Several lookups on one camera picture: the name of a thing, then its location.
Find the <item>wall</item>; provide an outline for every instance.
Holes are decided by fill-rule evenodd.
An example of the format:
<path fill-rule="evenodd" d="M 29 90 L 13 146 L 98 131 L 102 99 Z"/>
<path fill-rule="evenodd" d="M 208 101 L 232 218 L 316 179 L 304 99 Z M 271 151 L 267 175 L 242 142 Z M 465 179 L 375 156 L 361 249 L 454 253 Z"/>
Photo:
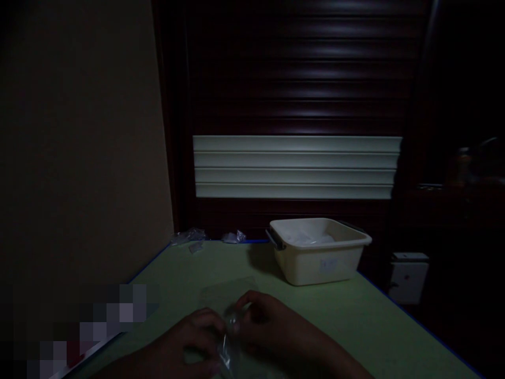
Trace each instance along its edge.
<path fill-rule="evenodd" d="M 0 63 L 1 280 L 123 282 L 173 232 L 150 2 L 15 8 Z"/>

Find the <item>basket handle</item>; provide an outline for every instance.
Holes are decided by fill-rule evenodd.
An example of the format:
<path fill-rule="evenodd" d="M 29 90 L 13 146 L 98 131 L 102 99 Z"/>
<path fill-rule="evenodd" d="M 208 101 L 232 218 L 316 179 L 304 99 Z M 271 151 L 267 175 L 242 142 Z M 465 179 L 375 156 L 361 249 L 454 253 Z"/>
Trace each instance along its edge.
<path fill-rule="evenodd" d="M 286 248 L 281 240 L 276 239 L 278 235 L 273 230 L 265 229 L 265 233 L 267 233 L 268 239 L 274 244 L 275 248 L 278 251 L 284 250 Z"/>
<path fill-rule="evenodd" d="M 352 228 L 352 229 L 355 229 L 355 230 L 357 230 L 357 231 L 359 231 L 359 232 L 362 232 L 362 233 L 365 233 L 365 234 L 366 234 L 366 232 L 365 232 L 365 230 L 364 230 L 364 229 L 362 229 L 362 228 L 360 228 L 360 227 L 357 227 L 357 226 L 354 226 L 354 225 L 352 225 L 352 224 L 348 223 L 347 221 L 342 221 L 342 220 L 339 220 L 338 222 L 339 222 L 340 224 L 344 224 L 345 226 L 348 226 L 348 227 L 350 227 L 350 228 Z"/>

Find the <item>green tabletop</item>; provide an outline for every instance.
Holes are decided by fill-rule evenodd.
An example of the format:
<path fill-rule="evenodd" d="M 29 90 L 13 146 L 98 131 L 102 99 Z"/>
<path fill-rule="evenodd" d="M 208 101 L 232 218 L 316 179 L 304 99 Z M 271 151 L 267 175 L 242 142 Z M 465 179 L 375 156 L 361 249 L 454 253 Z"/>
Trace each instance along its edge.
<path fill-rule="evenodd" d="M 260 291 L 277 297 L 334 338 L 377 379 L 479 377 L 359 274 L 348 281 L 294 287 L 284 279 L 270 244 L 212 241 L 195 254 L 188 247 L 167 248 L 132 282 L 158 284 L 159 309 L 72 377 L 88 377 L 155 339 L 197 309 L 203 288 L 246 277 L 254 277 Z M 252 357 L 246 356 L 243 364 L 252 375 L 244 377 L 255 377 L 255 371 L 256 377 L 282 377 L 279 368 Z"/>

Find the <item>hand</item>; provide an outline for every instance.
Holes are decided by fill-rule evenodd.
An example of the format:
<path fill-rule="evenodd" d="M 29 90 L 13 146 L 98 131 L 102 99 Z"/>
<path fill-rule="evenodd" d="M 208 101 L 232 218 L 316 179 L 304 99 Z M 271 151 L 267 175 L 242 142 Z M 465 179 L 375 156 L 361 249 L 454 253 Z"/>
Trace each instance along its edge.
<path fill-rule="evenodd" d="M 276 298 L 256 291 L 248 291 L 236 304 L 236 310 L 252 303 L 244 317 L 235 324 L 235 333 L 240 340 L 289 356 L 316 360 L 319 352 L 333 340 L 321 330 L 288 308 Z"/>
<path fill-rule="evenodd" d="M 276 298 L 248 291 L 235 305 L 251 303 L 234 332 L 253 348 L 259 346 L 288 358 L 304 358 L 339 379 L 373 379 L 368 371 L 328 335 Z"/>
<path fill-rule="evenodd" d="M 219 373 L 220 362 L 218 342 L 209 330 L 204 329 L 208 326 L 224 335 L 225 322 L 216 312 L 208 308 L 195 311 L 146 347 L 113 362 L 93 378 L 212 378 Z M 185 347 L 195 347 L 206 353 L 208 358 L 186 364 Z"/>

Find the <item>small plastic bag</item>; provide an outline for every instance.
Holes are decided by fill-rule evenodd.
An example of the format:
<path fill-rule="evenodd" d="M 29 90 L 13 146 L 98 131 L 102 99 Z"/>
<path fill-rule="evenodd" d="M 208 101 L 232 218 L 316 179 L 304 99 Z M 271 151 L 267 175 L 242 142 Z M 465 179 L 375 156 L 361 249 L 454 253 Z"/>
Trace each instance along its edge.
<path fill-rule="evenodd" d="M 204 248 L 204 242 L 198 241 L 197 243 L 194 243 L 189 247 L 189 251 L 191 251 L 192 254 L 195 254 L 197 251 L 202 250 L 203 248 Z"/>
<path fill-rule="evenodd" d="M 226 319 L 226 334 L 218 345 L 217 351 L 221 360 L 221 375 L 224 379 L 238 378 L 238 365 L 240 363 L 240 344 L 233 339 L 233 325 L 238 321 L 236 314 Z"/>
<path fill-rule="evenodd" d="M 182 233 L 176 233 L 170 240 L 170 246 L 182 245 L 191 241 L 202 241 L 207 238 L 205 231 L 198 228 L 191 228 Z"/>
<path fill-rule="evenodd" d="M 252 276 L 206 287 L 200 293 L 199 307 L 211 308 L 226 322 L 226 334 L 218 345 L 221 376 L 224 379 L 241 378 L 239 373 L 242 353 L 240 343 L 233 337 L 233 325 L 239 321 L 240 315 L 234 311 L 234 304 L 248 290 L 258 290 Z"/>
<path fill-rule="evenodd" d="M 238 244 L 245 241 L 246 235 L 242 233 L 240 230 L 237 230 L 237 234 L 235 233 L 225 233 L 223 234 L 221 241 L 224 243 L 233 243 Z"/>

